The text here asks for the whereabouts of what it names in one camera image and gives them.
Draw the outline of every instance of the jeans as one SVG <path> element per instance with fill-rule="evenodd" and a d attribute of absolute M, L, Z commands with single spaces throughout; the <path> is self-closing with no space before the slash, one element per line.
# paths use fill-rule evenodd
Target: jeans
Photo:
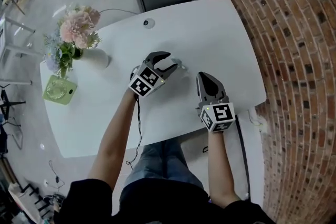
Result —
<path fill-rule="evenodd" d="M 142 178 L 160 178 L 194 184 L 203 188 L 198 178 L 189 171 L 177 138 L 146 145 L 125 186 Z"/>

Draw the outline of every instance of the white table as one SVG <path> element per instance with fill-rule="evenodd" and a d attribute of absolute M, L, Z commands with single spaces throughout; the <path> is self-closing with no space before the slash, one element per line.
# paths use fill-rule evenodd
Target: white table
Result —
<path fill-rule="evenodd" d="M 155 20 L 152 29 L 143 22 Z M 223 82 L 236 114 L 266 100 L 251 43 L 230 0 L 189 2 L 139 14 L 98 31 L 102 48 L 112 57 L 106 70 L 96 72 L 76 61 L 69 80 L 78 88 L 67 105 L 45 101 L 50 125 L 63 157 L 94 155 L 129 83 L 134 66 L 153 51 L 169 51 L 189 73 L 173 73 L 166 85 L 140 100 L 143 140 L 147 145 L 204 127 L 196 75 L 207 72 Z M 43 89 L 51 72 L 40 64 Z M 137 109 L 127 148 L 139 141 Z"/>

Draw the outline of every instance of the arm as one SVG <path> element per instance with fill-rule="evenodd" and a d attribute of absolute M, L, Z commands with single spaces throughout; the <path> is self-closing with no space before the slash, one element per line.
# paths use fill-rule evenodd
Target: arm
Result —
<path fill-rule="evenodd" d="M 227 158 L 222 132 L 208 134 L 209 147 L 209 188 L 214 204 L 225 208 L 240 200 L 235 193 L 235 184 Z"/>
<path fill-rule="evenodd" d="M 88 178 L 100 179 L 114 190 L 122 161 L 134 111 L 134 92 L 127 89 L 100 142 L 99 151 Z"/>

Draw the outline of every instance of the hydrangea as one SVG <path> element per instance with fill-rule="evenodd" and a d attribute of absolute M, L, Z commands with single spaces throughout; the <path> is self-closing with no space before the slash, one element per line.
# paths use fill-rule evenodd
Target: hydrangea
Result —
<path fill-rule="evenodd" d="M 65 42 L 74 42 L 77 48 L 85 49 L 96 45 L 99 39 L 92 34 L 100 18 L 100 13 L 90 6 L 77 6 L 67 13 L 60 26 L 60 36 Z"/>

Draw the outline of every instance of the marker cube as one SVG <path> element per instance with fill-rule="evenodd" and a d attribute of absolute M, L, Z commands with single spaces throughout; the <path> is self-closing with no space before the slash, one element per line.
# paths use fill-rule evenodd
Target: marker cube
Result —
<path fill-rule="evenodd" d="M 137 95 L 146 97 L 164 84 L 165 81 L 153 69 L 142 63 L 133 75 L 128 87 Z"/>
<path fill-rule="evenodd" d="M 205 105 L 202 107 L 200 118 L 209 132 L 222 132 L 227 130 L 235 121 L 233 104 Z"/>

